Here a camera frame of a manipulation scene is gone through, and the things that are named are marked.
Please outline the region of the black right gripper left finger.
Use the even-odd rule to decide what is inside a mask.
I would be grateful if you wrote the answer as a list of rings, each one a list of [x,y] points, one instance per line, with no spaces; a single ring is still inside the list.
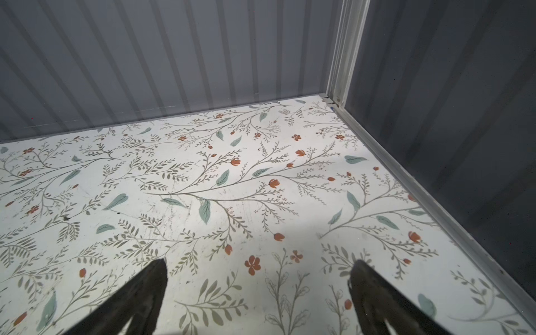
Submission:
[[[67,334],[153,334],[168,283],[166,261],[153,260]]]

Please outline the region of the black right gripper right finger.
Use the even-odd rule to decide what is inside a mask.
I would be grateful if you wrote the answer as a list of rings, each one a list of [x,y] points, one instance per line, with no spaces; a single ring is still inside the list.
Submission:
[[[354,263],[348,289],[363,334],[449,334],[363,260]]]

